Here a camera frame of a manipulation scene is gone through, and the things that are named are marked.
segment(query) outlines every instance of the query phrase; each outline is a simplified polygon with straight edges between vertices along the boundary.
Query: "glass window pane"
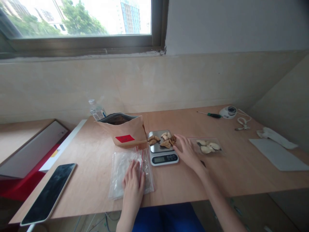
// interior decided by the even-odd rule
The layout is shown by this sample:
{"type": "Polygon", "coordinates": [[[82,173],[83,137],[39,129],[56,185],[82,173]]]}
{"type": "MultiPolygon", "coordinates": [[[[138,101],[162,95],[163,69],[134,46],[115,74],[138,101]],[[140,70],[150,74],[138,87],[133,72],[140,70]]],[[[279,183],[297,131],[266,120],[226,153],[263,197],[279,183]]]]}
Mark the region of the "glass window pane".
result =
{"type": "Polygon", "coordinates": [[[151,0],[0,0],[0,9],[17,29],[11,39],[151,34],[151,0]]]}

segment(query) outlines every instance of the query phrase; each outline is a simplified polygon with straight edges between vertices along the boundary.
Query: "hand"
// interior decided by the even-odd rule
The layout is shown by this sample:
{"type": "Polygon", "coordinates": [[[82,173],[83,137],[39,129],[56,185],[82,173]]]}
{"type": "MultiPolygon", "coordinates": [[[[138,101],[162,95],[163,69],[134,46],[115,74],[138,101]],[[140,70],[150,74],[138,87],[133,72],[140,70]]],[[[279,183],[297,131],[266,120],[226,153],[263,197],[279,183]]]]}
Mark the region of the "hand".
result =
{"type": "Polygon", "coordinates": [[[202,165],[200,159],[193,150],[191,140],[179,134],[175,134],[175,136],[177,138],[177,142],[180,142],[182,148],[182,151],[180,151],[178,147],[173,146],[173,149],[176,151],[177,155],[186,163],[186,165],[192,168],[196,173],[198,173],[199,170],[204,169],[204,166],[202,165]]]}
{"type": "Polygon", "coordinates": [[[125,174],[122,181],[122,188],[124,191],[122,213],[121,217],[129,220],[134,224],[137,212],[141,206],[145,187],[145,173],[141,176],[141,183],[139,184],[140,174],[137,171],[139,162],[133,160],[125,174]]]}

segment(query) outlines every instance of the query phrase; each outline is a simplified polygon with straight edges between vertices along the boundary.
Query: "kraft paper bag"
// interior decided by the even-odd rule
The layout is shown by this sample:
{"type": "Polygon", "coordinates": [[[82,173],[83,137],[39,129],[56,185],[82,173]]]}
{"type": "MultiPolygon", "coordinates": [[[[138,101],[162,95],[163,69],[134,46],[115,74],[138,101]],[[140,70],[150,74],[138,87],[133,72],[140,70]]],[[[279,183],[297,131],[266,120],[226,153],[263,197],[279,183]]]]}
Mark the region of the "kraft paper bag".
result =
{"type": "Polygon", "coordinates": [[[127,146],[147,141],[142,116],[113,113],[97,123],[111,135],[116,146],[127,146]]]}

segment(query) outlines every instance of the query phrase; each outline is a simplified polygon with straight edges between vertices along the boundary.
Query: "wooden table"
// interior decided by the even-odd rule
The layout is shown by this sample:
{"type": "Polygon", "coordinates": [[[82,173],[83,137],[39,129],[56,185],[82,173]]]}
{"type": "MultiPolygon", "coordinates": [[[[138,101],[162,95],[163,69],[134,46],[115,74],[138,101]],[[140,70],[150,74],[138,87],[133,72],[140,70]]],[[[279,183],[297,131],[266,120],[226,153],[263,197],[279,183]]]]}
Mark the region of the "wooden table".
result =
{"type": "Polygon", "coordinates": [[[0,124],[0,165],[18,152],[55,119],[0,124]]]}
{"type": "MultiPolygon", "coordinates": [[[[250,130],[235,131],[237,118],[215,119],[196,111],[218,113],[224,106],[136,113],[142,115],[146,133],[169,129],[188,137],[215,137],[225,157],[201,156],[227,197],[309,187],[309,172],[280,172],[250,142],[263,128],[252,120],[250,130]]],[[[109,135],[90,117],[55,165],[45,175],[10,223],[20,222],[60,164],[78,167],[61,197],[52,218],[121,210],[122,200],[109,200],[112,155],[115,146],[109,135]]],[[[291,151],[309,164],[300,149],[291,151]]],[[[142,207],[207,200],[197,175],[182,162],[153,167],[156,191],[146,194],[142,207]]]]}

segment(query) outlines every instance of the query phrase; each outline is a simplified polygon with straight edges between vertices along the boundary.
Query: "window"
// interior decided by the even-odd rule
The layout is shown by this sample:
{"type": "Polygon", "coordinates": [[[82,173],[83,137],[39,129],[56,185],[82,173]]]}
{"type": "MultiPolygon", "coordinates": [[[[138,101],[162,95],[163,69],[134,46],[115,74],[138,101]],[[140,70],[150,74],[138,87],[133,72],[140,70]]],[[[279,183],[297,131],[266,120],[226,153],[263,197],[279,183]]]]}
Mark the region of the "window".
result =
{"type": "Polygon", "coordinates": [[[164,50],[167,8],[168,0],[0,0],[0,58],[164,50]]]}
{"type": "Polygon", "coordinates": [[[61,30],[65,31],[64,26],[60,24],[61,30]]]}

